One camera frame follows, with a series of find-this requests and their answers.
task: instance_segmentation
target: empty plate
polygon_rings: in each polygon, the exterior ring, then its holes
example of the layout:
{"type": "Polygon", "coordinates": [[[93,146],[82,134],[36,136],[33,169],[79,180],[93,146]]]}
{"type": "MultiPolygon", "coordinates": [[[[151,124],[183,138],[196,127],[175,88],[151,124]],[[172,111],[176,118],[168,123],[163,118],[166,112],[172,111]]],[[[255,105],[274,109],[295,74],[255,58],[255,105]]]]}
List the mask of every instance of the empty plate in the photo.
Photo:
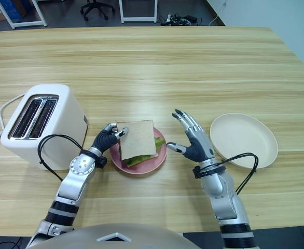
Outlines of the empty plate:
{"type": "MultiPolygon", "coordinates": [[[[215,150],[224,159],[251,152],[259,159],[258,168],[264,168],[278,156],[278,143],[273,133],[262,122],[248,115],[229,113],[217,117],[211,124],[210,138],[215,150]]],[[[254,158],[239,158],[231,163],[252,169],[254,158]]]]}

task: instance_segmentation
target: white toaster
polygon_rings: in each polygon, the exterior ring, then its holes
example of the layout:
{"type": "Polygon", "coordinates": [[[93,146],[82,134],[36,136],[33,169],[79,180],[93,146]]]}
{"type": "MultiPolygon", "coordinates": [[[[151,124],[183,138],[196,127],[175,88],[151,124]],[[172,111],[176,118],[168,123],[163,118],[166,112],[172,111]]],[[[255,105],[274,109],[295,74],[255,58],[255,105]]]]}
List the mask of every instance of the white toaster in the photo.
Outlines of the white toaster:
{"type": "MultiPolygon", "coordinates": [[[[9,119],[1,144],[30,164],[40,164],[37,148],[40,140],[51,134],[64,134],[83,144],[87,117],[70,88],[60,84],[32,87],[9,119]]],[[[62,137],[53,137],[42,149],[44,161],[53,170],[69,168],[79,148],[62,137]]]]}

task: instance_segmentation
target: wood grain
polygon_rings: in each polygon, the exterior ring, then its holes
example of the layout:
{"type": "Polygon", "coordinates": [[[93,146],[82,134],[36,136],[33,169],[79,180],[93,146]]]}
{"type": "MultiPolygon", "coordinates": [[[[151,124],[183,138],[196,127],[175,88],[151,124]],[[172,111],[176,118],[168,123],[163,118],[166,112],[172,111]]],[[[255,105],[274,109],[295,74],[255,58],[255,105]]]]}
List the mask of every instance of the wood grain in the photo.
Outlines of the wood grain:
{"type": "MultiPolygon", "coordinates": [[[[275,134],[276,162],[241,193],[253,229],[304,225],[304,65],[266,28],[115,27],[0,32],[0,106],[43,83],[67,84],[89,118],[85,140],[109,122],[153,119],[187,144],[171,117],[206,130],[224,113],[258,118],[275,134]]],[[[18,102],[4,111],[8,120],[18,102]]],[[[139,222],[176,232],[218,230],[194,163],[169,151],[161,168],[131,176],[97,170],[75,227],[139,222]]],[[[228,165],[235,185],[247,170],[228,165]]],[[[59,186],[0,144],[0,235],[30,236],[59,186]]]]}

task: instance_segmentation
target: power cord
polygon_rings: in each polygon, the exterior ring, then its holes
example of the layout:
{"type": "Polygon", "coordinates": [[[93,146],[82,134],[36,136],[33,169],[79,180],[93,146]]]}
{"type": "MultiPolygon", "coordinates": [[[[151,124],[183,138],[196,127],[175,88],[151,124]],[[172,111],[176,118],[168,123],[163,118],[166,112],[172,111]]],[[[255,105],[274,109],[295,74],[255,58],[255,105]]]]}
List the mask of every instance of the power cord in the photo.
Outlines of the power cord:
{"type": "Polygon", "coordinates": [[[0,131],[0,138],[1,138],[1,135],[2,135],[2,132],[3,130],[5,129],[5,123],[3,121],[3,117],[2,117],[2,112],[4,110],[4,108],[9,105],[10,103],[14,102],[15,100],[23,97],[25,95],[25,93],[21,94],[21,95],[18,95],[17,97],[9,100],[7,103],[3,104],[1,107],[0,107],[0,124],[1,124],[1,128],[2,128],[2,131],[0,131]]]}
{"type": "Polygon", "coordinates": [[[21,242],[23,240],[23,237],[19,237],[18,241],[15,243],[15,242],[12,242],[12,241],[5,241],[5,242],[1,242],[0,245],[2,244],[13,244],[13,247],[11,249],[14,249],[15,247],[17,247],[18,249],[21,249],[21,247],[18,245],[19,242],[21,242]]]}
{"type": "MultiPolygon", "coordinates": [[[[220,10],[219,10],[219,13],[220,13],[221,9],[222,9],[222,11],[224,12],[224,9],[225,9],[226,6],[227,6],[227,1],[228,1],[228,0],[225,0],[225,2],[223,3],[223,5],[221,6],[221,8],[220,8],[220,10]]],[[[211,23],[214,22],[218,17],[219,17],[219,14],[216,15],[216,17],[208,24],[208,26],[210,26],[211,23]]]]}
{"type": "Polygon", "coordinates": [[[160,22],[160,26],[191,26],[192,22],[189,19],[189,16],[181,17],[178,13],[172,15],[168,14],[167,18],[160,16],[159,20],[163,19],[163,22],[160,22]]]}
{"type": "Polygon", "coordinates": [[[48,136],[45,136],[43,137],[43,139],[40,140],[39,144],[38,144],[38,156],[39,156],[39,159],[40,159],[40,164],[42,164],[49,172],[51,172],[53,175],[55,175],[60,181],[63,181],[63,179],[50,167],[47,165],[47,163],[45,163],[45,161],[43,160],[42,158],[42,149],[44,147],[44,145],[46,144],[46,142],[50,139],[52,139],[53,137],[56,137],[56,136],[59,136],[59,137],[62,137],[64,139],[67,139],[69,140],[70,142],[72,142],[73,144],[75,144],[80,150],[83,150],[83,148],[81,147],[81,145],[76,141],[74,140],[72,137],[70,136],[67,136],[67,135],[63,135],[63,134],[52,134],[52,135],[48,135],[48,136]]]}
{"type": "Polygon", "coordinates": [[[256,172],[257,170],[257,167],[258,167],[258,163],[259,163],[259,160],[258,160],[258,157],[253,154],[253,153],[242,153],[242,154],[239,154],[237,156],[234,156],[234,157],[231,157],[231,158],[228,158],[224,161],[221,161],[221,162],[217,162],[217,163],[214,163],[212,165],[208,165],[208,166],[205,166],[203,168],[200,168],[199,166],[196,166],[194,169],[193,169],[193,172],[195,174],[195,176],[197,177],[200,172],[202,170],[205,170],[209,167],[213,167],[213,166],[219,166],[221,164],[224,164],[226,162],[230,162],[230,161],[233,161],[233,160],[236,160],[236,159],[239,159],[239,158],[242,158],[242,157],[254,157],[255,158],[255,162],[254,162],[254,165],[250,171],[250,173],[247,175],[247,177],[243,180],[243,182],[237,187],[236,189],[236,193],[239,195],[240,192],[242,191],[242,189],[245,187],[245,185],[248,183],[248,181],[250,180],[250,178],[253,176],[253,174],[256,172]]]}

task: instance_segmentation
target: black wrist band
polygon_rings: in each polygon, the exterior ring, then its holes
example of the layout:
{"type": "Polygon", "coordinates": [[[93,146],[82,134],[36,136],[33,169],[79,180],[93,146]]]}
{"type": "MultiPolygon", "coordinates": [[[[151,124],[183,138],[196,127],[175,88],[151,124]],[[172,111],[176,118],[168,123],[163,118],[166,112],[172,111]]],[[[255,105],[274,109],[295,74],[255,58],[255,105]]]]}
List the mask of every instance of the black wrist band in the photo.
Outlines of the black wrist band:
{"type": "Polygon", "coordinates": [[[92,153],[89,150],[82,149],[80,151],[80,154],[84,154],[84,155],[87,155],[89,157],[92,157],[95,160],[94,163],[95,163],[96,168],[103,169],[105,167],[105,165],[107,164],[107,158],[105,158],[103,156],[98,157],[95,153],[92,153]]]}
{"type": "Polygon", "coordinates": [[[226,169],[226,167],[222,165],[222,166],[219,166],[219,167],[214,168],[212,170],[206,170],[206,171],[204,171],[204,172],[201,173],[200,172],[201,171],[200,167],[196,166],[196,167],[194,167],[194,169],[192,171],[194,172],[195,178],[199,179],[199,178],[202,178],[204,176],[208,176],[208,175],[212,175],[212,174],[215,174],[215,173],[219,173],[221,171],[224,171],[225,169],[226,169]]]}

